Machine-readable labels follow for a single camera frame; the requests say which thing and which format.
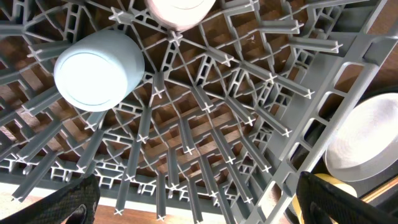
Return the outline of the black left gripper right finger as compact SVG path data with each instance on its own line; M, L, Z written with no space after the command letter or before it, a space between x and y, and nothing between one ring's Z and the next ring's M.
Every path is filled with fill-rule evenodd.
M310 172L300 174L296 196L304 224L397 223L394 217L354 197Z

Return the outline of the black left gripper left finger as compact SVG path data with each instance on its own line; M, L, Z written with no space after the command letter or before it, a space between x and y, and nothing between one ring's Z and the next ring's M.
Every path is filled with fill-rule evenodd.
M91 174L2 219L1 224L93 224L99 200L98 181Z

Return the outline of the grey round plate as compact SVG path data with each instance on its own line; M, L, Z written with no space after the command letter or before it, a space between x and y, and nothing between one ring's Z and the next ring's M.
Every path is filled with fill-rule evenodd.
M342 181L373 177L397 161L397 93L358 104L323 156L329 173Z

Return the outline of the pink plastic cup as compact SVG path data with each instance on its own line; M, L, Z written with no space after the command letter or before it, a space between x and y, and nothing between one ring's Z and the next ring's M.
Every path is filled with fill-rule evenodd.
M215 0L145 0L150 15L174 31L185 31L201 22Z

